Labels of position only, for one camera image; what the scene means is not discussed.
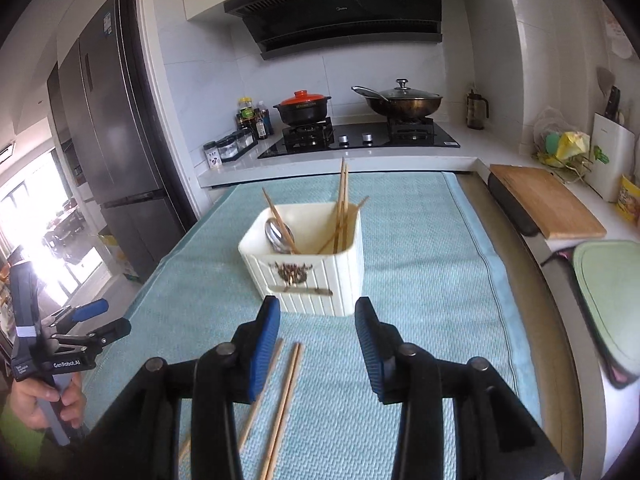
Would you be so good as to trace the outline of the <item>person's left hand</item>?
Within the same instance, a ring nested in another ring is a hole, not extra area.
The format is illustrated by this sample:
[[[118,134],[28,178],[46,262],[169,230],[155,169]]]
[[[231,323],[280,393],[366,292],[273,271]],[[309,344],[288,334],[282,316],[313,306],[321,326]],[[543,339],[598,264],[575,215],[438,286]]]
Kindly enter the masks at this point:
[[[61,418],[75,429],[79,429],[84,423],[87,399],[82,392],[80,373],[72,375],[70,384],[63,393],[35,378],[13,382],[8,397],[9,408],[29,429],[41,430],[49,427],[47,417],[38,405],[39,400],[61,402]]]

